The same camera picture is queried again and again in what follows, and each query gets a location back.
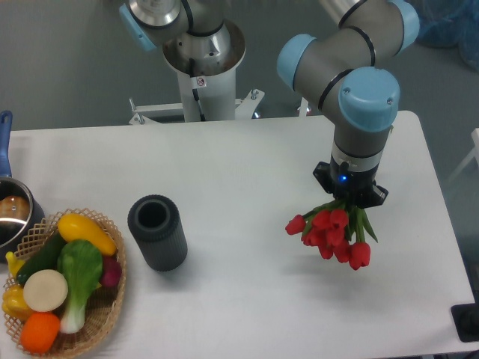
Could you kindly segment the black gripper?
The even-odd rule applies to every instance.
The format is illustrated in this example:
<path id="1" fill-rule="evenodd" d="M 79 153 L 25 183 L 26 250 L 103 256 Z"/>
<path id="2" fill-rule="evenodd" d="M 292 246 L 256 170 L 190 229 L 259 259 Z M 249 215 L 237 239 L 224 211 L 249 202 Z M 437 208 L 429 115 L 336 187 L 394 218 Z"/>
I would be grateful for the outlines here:
<path id="1" fill-rule="evenodd" d="M 347 163 L 339 165 L 332 159 L 330 163 L 319 162 L 313 175 L 334 199 L 345 200 L 359 208 L 371 208 L 383 205 L 388 196 L 388 190 L 376 184 L 378 167 L 354 172 Z"/>

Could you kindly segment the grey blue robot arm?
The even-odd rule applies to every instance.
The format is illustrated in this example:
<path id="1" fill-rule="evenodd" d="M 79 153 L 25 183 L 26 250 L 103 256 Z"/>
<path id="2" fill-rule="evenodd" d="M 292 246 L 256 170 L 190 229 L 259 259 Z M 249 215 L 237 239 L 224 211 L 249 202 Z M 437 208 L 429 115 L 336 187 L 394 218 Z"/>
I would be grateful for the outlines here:
<path id="1" fill-rule="evenodd" d="M 280 51 L 281 80 L 335 127 L 331 158 L 314 177 L 337 199 L 362 209 L 384 203 L 375 176 L 400 98 L 395 77 L 379 63 L 410 46 L 418 15 L 405 1 L 324 1 L 338 24 L 326 40 L 299 34 Z M 188 122 L 235 117 L 235 71 L 245 39 L 221 1 L 125 1 L 120 17 L 145 51 L 161 49 L 178 76 Z"/>

